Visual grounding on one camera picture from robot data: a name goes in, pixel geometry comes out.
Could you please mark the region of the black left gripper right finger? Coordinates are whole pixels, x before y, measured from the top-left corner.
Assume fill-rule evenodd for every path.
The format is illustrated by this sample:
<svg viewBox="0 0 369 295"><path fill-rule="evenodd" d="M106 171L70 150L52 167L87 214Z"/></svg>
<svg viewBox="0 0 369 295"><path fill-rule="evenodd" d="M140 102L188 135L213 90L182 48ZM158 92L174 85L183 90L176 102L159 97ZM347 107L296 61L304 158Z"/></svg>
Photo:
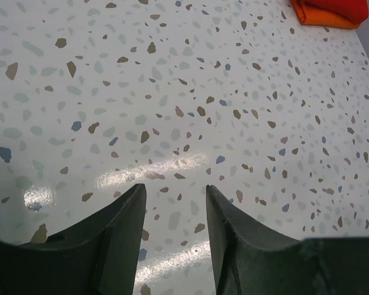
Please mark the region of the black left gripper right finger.
<svg viewBox="0 0 369 295"><path fill-rule="evenodd" d="M369 237L295 240L215 187L206 209L217 294L369 294Z"/></svg>

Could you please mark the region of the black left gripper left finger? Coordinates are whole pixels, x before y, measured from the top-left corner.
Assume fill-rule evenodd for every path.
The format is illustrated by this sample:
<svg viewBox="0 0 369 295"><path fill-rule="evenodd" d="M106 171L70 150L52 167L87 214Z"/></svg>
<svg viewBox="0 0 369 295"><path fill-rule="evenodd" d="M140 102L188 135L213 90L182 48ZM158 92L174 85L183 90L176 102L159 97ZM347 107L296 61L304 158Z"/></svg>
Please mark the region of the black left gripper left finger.
<svg viewBox="0 0 369 295"><path fill-rule="evenodd" d="M136 184L44 243L0 241L0 294L132 294L145 212Z"/></svg>

